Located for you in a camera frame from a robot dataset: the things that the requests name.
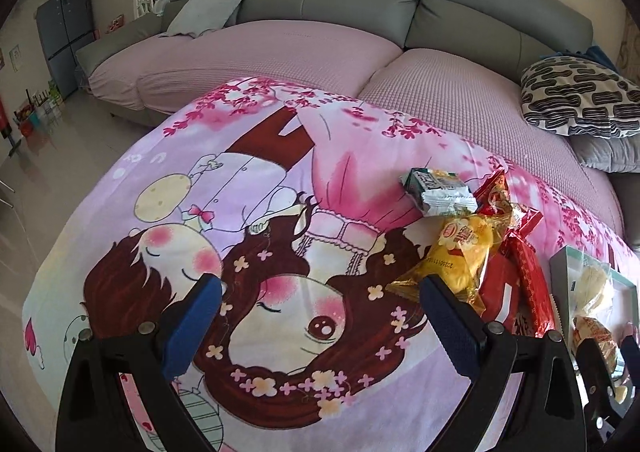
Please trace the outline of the clear pack with white bun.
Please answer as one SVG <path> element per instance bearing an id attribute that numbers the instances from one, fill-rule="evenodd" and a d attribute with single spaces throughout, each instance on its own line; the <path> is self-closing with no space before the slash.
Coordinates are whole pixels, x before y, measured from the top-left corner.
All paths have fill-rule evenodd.
<path id="1" fill-rule="evenodd" d="M 572 319 L 581 316 L 596 320 L 606 328 L 614 328 L 619 305 L 620 291 L 610 274 L 594 264 L 585 266 L 572 293 Z"/>

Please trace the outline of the red snack pack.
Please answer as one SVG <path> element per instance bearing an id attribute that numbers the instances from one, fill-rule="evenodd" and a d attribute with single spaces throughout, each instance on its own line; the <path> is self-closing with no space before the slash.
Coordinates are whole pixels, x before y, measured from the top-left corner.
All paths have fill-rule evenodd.
<path id="1" fill-rule="evenodd" d="M 541 212 L 515 204 L 497 248 L 489 254 L 480 287 L 485 323 L 501 323 L 510 333 L 541 338 L 556 329 L 553 302 L 539 258 L 527 237 Z"/>

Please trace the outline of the yellow snack pack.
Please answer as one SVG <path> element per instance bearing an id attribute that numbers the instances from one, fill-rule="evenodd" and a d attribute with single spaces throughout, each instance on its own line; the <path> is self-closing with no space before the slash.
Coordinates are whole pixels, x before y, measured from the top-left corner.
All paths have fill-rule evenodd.
<path id="1" fill-rule="evenodd" d="M 485 215 L 446 217 L 426 256 L 385 289 L 417 302 L 420 283 L 434 274 L 442 279 L 457 300 L 482 314 L 485 305 L 480 298 L 480 284 L 494 239 L 494 227 Z"/>

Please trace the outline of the red crinkled candy pack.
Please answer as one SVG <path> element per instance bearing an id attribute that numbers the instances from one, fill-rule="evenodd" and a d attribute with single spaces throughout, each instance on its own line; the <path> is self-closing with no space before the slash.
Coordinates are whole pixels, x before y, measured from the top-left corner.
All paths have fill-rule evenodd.
<path id="1" fill-rule="evenodd" d="M 506 236 L 520 227 L 524 210 L 520 204 L 511 202 L 506 173 L 503 170 L 489 176 L 473 195 L 477 202 L 476 212 L 485 217 L 494 237 L 490 252 L 497 253 Z"/>

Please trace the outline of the green white cracker pack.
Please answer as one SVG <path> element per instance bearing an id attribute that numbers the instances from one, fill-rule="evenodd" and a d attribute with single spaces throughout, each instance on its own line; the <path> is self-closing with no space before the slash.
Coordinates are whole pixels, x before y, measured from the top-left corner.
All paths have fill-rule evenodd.
<path id="1" fill-rule="evenodd" d="M 454 172 L 415 167 L 399 181 L 424 217 L 458 216 L 477 210 L 475 196 Z"/>

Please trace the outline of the white tray with green rim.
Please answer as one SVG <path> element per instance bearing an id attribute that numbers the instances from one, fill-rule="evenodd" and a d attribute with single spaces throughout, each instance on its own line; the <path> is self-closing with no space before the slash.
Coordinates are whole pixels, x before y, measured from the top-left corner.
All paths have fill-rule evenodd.
<path id="1" fill-rule="evenodd" d="M 572 319 L 572 293 L 575 283 L 582 274 L 582 269 L 590 264 L 600 266 L 607 271 L 615 287 L 620 291 L 618 319 L 614 328 L 606 328 L 596 320 L 581 316 L 576 320 Z M 597 260 L 570 246 L 562 248 L 551 257 L 549 266 L 556 313 L 570 352 L 576 352 L 579 343 L 585 338 L 597 339 L 614 384 L 620 385 L 626 382 L 628 374 L 620 352 L 620 343 L 624 337 L 625 328 L 630 324 L 634 326 L 639 324 L 637 287 L 607 262 Z"/>

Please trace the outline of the pink cartoon girl blanket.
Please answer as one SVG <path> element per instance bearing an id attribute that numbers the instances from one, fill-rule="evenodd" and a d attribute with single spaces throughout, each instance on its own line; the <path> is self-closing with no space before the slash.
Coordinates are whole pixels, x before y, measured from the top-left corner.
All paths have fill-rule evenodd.
<path id="1" fill-rule="evenodd" d="M 422 451 L 466 381 L 388 284 L 437 241 L 400 178 L 471 189 L 501 170 L 541 212 L 540 260 L 574 246 L 639 261 L 593 210 L 458 134 L 403 112 L 265 77 L 232 80 L 138 141 L 70 216 L 23 309 L 52 406 L 83 330 L 157 322 L 206 273 L 224 299 L 175 388 L 219 451 Z"/>

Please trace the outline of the black white patterned pillow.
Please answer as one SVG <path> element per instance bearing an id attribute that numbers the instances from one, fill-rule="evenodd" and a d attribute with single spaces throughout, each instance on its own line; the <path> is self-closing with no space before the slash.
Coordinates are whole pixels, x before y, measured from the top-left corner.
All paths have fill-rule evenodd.
<path id="1" fill-rule="evenodd" d="M 563 137 L 639 133 L 639 86 L 580 56 L 549 56 L 526 68 L 521 105 L 527 123 Z"/>

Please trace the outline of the pink sofa seat cover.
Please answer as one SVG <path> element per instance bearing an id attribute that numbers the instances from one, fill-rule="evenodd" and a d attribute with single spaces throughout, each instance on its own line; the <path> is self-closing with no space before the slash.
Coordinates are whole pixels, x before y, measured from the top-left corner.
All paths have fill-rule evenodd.
<path id="1" fill-rule="evenodd" d="M 604 172 L 578 163 L 562 137 L 523 120 L 520 87 L 480 64 L 434 49 L 402 51 L 346 26 L 259 21 L 198 38 L 128 24 L 81 48 L 90 92 L 116 111 L 171 114 L 227 80 L 265 76 L 406 112 L 520 165 L 616 233 L 623 212 Z"/>

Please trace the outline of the patterned beige curtain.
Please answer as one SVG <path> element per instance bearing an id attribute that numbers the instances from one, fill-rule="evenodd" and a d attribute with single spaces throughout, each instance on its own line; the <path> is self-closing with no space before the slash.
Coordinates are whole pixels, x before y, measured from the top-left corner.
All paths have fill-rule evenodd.
<path id="1" fill-rule="evenodd" d="M 631 14 L 626 12 L 623 40 L 617 59 L 620 74 L 640 84 L 640 32 Z"/>

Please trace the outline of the dark grey cabinet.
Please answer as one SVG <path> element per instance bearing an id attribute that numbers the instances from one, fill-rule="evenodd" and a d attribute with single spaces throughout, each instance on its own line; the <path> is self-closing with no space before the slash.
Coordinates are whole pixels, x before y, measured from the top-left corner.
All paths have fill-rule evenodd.
<path id="1" fill-rule="evenodd" d="M 47 0 L 36 24 L 51 78 L 66 99 L 78 90 L 77 51 L 96 39 L 91 0 Z"/>

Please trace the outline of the light grey pillow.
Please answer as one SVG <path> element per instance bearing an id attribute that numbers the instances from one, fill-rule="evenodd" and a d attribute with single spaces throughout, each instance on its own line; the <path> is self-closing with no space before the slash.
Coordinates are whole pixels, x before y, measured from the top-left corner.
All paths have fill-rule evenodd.
<path id="1" fill-rule="evenodd" d="M 198 38 L 221 30 L 242 0 L 188 0 L 170 22 L 165 36 Z"/>

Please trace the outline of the grey sofa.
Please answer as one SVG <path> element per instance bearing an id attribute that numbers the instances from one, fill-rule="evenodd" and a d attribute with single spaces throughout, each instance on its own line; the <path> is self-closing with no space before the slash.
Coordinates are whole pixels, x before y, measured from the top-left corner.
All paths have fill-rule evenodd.
<path id="1" fill-rule="evenodd" d="M 188 0 L 170 0 L 162 16 L 142 16 L 140 39 L 164 31 Z M 520 86 L 521 74 L 543 56 L 583 52 L 593 41 L 591 22 L 559 0 L 242 0 L 222 28 L 259 21 L 330 23 L 389 40 L 402 51 L 425 48 L 462 56 Z M 156 111 L 116 111 L 156 125 Z M 607 174 L 623 212 L 619 233 L 639 244 L 639 177 Z"/>

